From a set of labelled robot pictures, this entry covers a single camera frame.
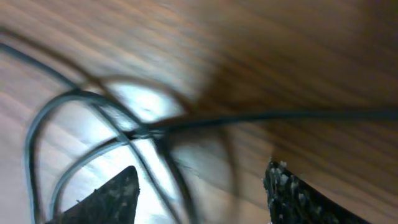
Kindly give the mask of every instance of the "tangled cable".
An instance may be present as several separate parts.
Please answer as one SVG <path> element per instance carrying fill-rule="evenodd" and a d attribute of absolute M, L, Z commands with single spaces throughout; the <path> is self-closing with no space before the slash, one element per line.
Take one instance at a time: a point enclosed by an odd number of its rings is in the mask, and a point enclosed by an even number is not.
<path fill-rule="evenodd" d="M 27 132 L 25 140 L 25 151 L 24 161 L 25 170 L 27 177 L 28 193 L 30 199 L 31 219 L 33 224 L 39 224 L 43 222 L 42 210 L 40 205 L 40 197 L 37 186 L 37 171 L 35 158 L 37 156 L 37 138 L 40 133 L 40 128 L 47 121 L 48 116 L 58 106 L 69 102 L 69 101 L 82 101 L 86 103 L 94 112 L 98 113 L 103 121 L 111 128 L 117 137 L 110 139 L 94 149 L 87 152 L 84 156 L 80 157 L 74 164 L 72 164 L 65 173 L 61 176 L 57 182 L 53 191 L 51 202 L 50 202 L 50 218 L 53 219 L 55 216 L 60 214 L 60 201 L 63 189 L 67 182 L 73 176 L 76 171 L 91 162 L 98 156 L 105 154 L 119 146 L 128 146 L 131 152 L 138 158 L 141 167 L 146 172 L 151 184 L 154 186 L 155 191 L 159 195 L 162 203 L 165 205 L 168 212 L 173 216 L 176 223 L 181 224 L 182 221 L 178 217 L 177 212 L 173 208 L 168 199 L 166 193 L 162 190 L 155 175 L 149 168 L 143 155 L 131 142 L 135 139 L 150 139 L 161 158 L 165 161 L 169 168 L 175 183 L 183 198 L 183 204 L 188 214 L 189 222 L 197 224 L 200 222 L 196 206 L 192 200 L 190 190 L 184 180 L 184 177 L 179 170 L 178 166 L 174 162 L 170 150 L 168 149 L 168 136 L 169 134 L 183 131 L 184 129 L 201 128 L 209 126 L 219 126 L 224 124 L 232 124 L 242 121 L 257 121 L 266 119 L 386 119 L 386 120 L 398 120 L 398 109 L 393 108 L 390 110 L 348 110 L 348 111 L 310 111 L 310 110 L 270 110 L 262 113 L 254 114 L 240 114 L 236 116 L 218 116 L 215 119 L 198 119 L 192 121 L 184 121 L 174 124 L 164 123 L 143 123 L 134 113 L 129 111 L 122 104 L 109 100 L 108 98 L 101 96 L 96 93 L 84 91 L 79 86 L 69 80 L 67 77 L 49 67 L 48 65 L 32 58 L 19 50 L 6 45 L 1 44 L 1 48 L 6 53 L 13 57 L 29 63 L 42 71 L 46 72 L 52 78 L 62 82 L 72 90 L 56 96 L 50 100 L 36 115 L 33 119 L 32 124 Z M 110 117 L 104 110 L 104 108 L 113 108 L 124 114 L 132 122 L 138 125 L 138 128 L 132 131 L 123 131 L 117 124 L 117 122 Z"/>

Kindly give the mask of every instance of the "textured black material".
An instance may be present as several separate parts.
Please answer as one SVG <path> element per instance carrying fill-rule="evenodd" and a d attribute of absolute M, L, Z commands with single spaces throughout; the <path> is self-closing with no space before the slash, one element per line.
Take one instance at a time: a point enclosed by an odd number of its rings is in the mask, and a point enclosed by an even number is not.
<path fill-rule="evenodd" d="M 137 170 L 129 166 L 46 224 L 133 224 L 138 195 Z"/>
<path fill-rule="evenodd" d="M 293 175 L 284 162 L 270 161 L 264 187 L 272 224 L 369 224 Z"/>

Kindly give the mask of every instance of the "wood grain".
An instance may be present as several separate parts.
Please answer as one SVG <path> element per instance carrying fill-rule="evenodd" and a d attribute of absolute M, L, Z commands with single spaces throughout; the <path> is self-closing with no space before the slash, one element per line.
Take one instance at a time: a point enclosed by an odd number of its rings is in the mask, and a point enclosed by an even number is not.
<path fill-rule="evenodd" d="M 6 0 L 3 25 L 72 59 L 146 121 L 267 109 L 398 106 L 398 2 L 276 0 Z M 96 89 L 71 68 L 16 39 L 13 45 Z M 22 147 L 36 111 L 66 88 L 2 54 L 0 220 L 27 223 Z M 125 128 L 130 128 L 121 120 Z M 61 107 L 40 143 L 40 186 L 113 133 L 87 107 Z M 270 121 L 172 136 L 204 223 L 267 223 L 269 158 L 371 223 L 398 220 L 398 123 Z M 150 142 L 136 142 L 181 199 Z M 124 167 L 125 148 L 83 168 L 63 209 Z M 137 223 L 172 223 L 139 173 Z"/>

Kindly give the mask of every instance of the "wire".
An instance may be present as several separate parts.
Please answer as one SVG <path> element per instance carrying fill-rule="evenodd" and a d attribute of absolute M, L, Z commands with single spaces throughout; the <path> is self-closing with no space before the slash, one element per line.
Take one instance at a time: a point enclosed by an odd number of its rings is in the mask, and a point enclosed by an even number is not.
<path fill-rule="evenodd" d="M 69 179 L 73 174 L 80 168 L 85 166 L 87 163 L 91 162 L 98 156 L 107 153 L 119 146 L 129 146 L 131 152 L 138 158 L 140 165 L 146 172 L 151 184 L 155 187 L 155 191 L 158 193 L 161 201 L 166 206 L 167 210 L 173 216 L 173 219 L 177 223 L 182 223 L 179 219 L 177 212 L 171 205 L 167 195 L 161 189 L 159 183 L 156 181 L 153 172 L 151 171 L 149 165 L 143 158 L 142 154 L 136 148 L 135 145 L 131 143 L 135 139 L 151 139 L 155 144 L 157 152 L 165 160 L 167 167 L 175 179 L 177 187 L 182 195 L 183 204 L 185 206 L 186 212 L 188 213 L 189 222 L 192 224 L 199 223 L 198 212 L 195 204 L 192 200 L 192 195 L 190 190 L 183 178 L 183 175 L 174 162 L 170 150 L 168 148 L 168 135 L 179 131 L 192 128 L 202 128 L 210 126 L 219 126 L 225 124 L 233 124 L 237 122 L 248 122 L 248 121 L 259 121 L 267 119 L 342 119 L 342 120 L 352 120 L 352 119 L 385 119 L 385 120 L 398 120 L 398 109 L 388 109 L 388 110 L 349 110 L 349 111 L 310 111 L 310 110 L 270 110 L 263 113 L 254 114 L 241 114 L 236 116 L 219 116 L 216 119 L 198 119 L 191 121 L 179 121 L 172 124 L 164 123 L 143 123 L 136 115 L 130 112 L 122 104 L 111 101 L 104 96 L 98 95 L 96 93 L 83 91 L 77 84 L 73 83 L 71 80 L 63 76 L 61 73 L 57 72 L 53 68 L 46 64 L 26 55 L 14 49 L 11 46 L 2 44 L 2 49 L 19 60 L 27 62 L 44 72 L 48 73 L 51 77 L 57 79 L 58 81 L 66 84 L 72 90 L 64 94 L 61 94 L 54 99 L 50 100 L 33 119 L 32 124 L 27 132 L 27 137 L 25 140 L 25 169 L 27 176 L 28 193 L 30 199 L 31 216 L 32 223 L 39 224 L 41 222 L 41 206 L 40 197 L 37 187 L 37 172 L 35 165 L 35 157 L 37 150 L 36 140 L 40 133 L 41 126 L 47 121 L 48 116 L 52 111 L 68 101 L 82 101 L 87 103 L 91 109 L 101 115 L 106 122 L 106 124 L 115 131 L 118 136 L 116 138 L 110 139 L 94 149 L 90 150 L 87 154 L 80 157 L 74 164 L 72 164 L 65 173 L 61 176 L 60 180 L 57 182 L 55 189 L 52 194 L 50 202 L 50 217 L 54 218 L 59 214 L 59 206 L 61 201 L 61 194 L 65 188 Z M 138 128 L 132 131 L 123 132 L 117 125 L 117 123 L 110 117 L 101 107 L 111 107 L 119 112 L 126 115 L 132 122 L 137 123 Z"/>

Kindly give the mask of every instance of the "wooden table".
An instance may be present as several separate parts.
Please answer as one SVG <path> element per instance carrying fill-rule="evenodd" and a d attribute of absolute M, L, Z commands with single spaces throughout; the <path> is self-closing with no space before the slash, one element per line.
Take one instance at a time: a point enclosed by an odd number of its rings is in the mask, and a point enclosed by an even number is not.
<path fill-rule="evenodd" d="M 395 0 L 6 0 L 1 19 L 82 66 L 143 120 L 158 121 L 268 109 L 396 107 L 397 8 Z M 6 36 L 2 41 L 103 91 L 41 51 Z M 1 57 L 0 222 L 28 223 L 21 162 L 26 127 L 67 89 Z M 66 166 L 112 136 L 82 104 L 59 109 L 40 143 L 46 210 Z M 172 138 L 204 223 L 269 222 L 262 178 L 271 156 L 371 223 L 398 220 L 398 122 L 270 121 Z M 179 207 L 152 144 L 136 144 Z M 69 183 L 63 209 L 130 164 L 135 158 L 122 147 L 84 167 Z M 137 223 L 172 223 L 138 169 Z"/>

